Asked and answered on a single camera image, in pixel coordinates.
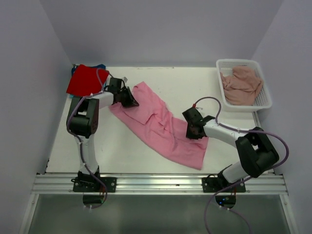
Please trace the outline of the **pink t shirt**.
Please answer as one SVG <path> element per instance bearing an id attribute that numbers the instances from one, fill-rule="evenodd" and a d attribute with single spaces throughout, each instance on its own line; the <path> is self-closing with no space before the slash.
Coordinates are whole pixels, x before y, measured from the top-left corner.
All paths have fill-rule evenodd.
<path id="1" fill-rule="evenodd" d="M 201 170 L 208 138 L 188 139 L 187 122 L 174 117 L 166 103 L 145 82 L 135 85 L 132 92 L 139 105 L 125 108 L 117 103 L 110 106 L 111 113 L 164 158 Z"/>

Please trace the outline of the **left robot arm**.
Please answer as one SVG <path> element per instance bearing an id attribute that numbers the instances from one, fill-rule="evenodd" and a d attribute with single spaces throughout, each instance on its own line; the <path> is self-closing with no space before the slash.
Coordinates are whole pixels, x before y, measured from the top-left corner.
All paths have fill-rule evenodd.
<path id="1" fill-rule="evenodd" d="M 74 96 L 66 121 L 66 129 L 76 141 L 80 168 L 75 178 L 73 191 L 81 193 L 114 193 L 117 179 L 101 177 L 96 159 L 94 137 L 99 125 L 99 110 L 113 104 L 122 107 L 138 107 L 131 90 L 125 84 L 126 78 L 110 77 L 98 93 Z"/>

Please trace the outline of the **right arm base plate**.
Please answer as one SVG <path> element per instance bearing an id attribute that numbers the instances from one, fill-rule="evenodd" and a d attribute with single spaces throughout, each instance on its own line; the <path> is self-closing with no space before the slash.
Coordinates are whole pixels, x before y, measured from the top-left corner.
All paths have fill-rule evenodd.
<path id="1" fill-rule="evenodd" d="M 202 190 L 204 193 L 216 193 L 226 187 L 230 188 L 226 190 L 226 193 L 244 193 L 246 192 L 245 183 L 242 179 L 239 180 L 239 184 L 233 186 L 234 183 L 229 183 L 223 177 L 218 177 L 217 175 L 210 174 L 206 177 L 201 178 Z"/>

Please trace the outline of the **white plastic basket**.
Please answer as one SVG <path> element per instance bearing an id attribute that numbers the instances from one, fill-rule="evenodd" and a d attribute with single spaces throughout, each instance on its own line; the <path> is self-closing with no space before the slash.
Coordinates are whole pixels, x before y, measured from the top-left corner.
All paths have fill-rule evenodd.
<path id="1" fill-rule="evenodd" d="M 246 105 L 232 105 L 226 100 L 223 85 L 222 85 L 222 80 L 221 80 L 221 74 L 224 76 L 232 75 L 233 68 L 236 66 L 243 66 L 243 67 L 251 68 L 252 70 L 254 70 L 255 75 L 258 78 L 261 78 L 263 81 L 265 80 L 260 65 L 254 60 L 229 59 L 229 58 L 218 59 L 216 61 L 216 68 L 217 68 L 219 86 L 221 90 L 223 108 L 226 111 L 230 111 L 230 112 L 256 112 L 259 110 L 271 108 L 272 99 L 271 99 L 271 95 L 265 83 L 263 84 L 260 93 L 255 98 L 253 105 L 247 105 L 247 106 Z"/>

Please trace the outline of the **beige t shirt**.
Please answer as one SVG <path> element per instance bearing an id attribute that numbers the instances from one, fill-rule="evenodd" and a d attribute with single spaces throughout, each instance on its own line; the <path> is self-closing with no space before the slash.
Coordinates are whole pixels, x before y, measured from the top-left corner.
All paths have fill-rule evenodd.
<path id="1" fill-rule="evenodd" d="M 260 94 L 264 81 L 252 68 L 235 66 L 232 75 L 220 73 L 225 99 L 231 105 L 252 106 Z"/>

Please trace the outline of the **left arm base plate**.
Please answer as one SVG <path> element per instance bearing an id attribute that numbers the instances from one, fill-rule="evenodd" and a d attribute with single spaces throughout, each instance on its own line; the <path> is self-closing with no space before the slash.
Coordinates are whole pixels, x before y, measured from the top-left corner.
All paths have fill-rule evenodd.
<path id="1" fill-rule="evenodd" d="M 116 191 L 116 177 L 98 177 L 98 179 L 106 186 L 106 189 L 93 176 L 81 174 L 71 179 L 71 182 L 74 184 L 73 191 L 81 193 L 103 192 L 104 189 L 108 193 L 114 193 Z"/>

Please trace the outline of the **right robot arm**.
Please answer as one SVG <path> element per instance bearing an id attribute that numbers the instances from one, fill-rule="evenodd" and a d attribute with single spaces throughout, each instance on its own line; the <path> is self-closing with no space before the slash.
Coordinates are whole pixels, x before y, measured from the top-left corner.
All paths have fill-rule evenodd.
<path id="1" fill-rule="evenodd" d="M 231 164 L 212 179 L 208 186 L 215 190 L 229 191 L 234 183 L 250 176 L 259 177 L 279 161 L 279 155 L 261 128 L 234 131 L 222 127 L 215 117 L 203 117 L 194 107 L 182 113 L 187 122 L 186 137 L 189 139 L 215 138 L 236 148 L 239 162 Z"/>

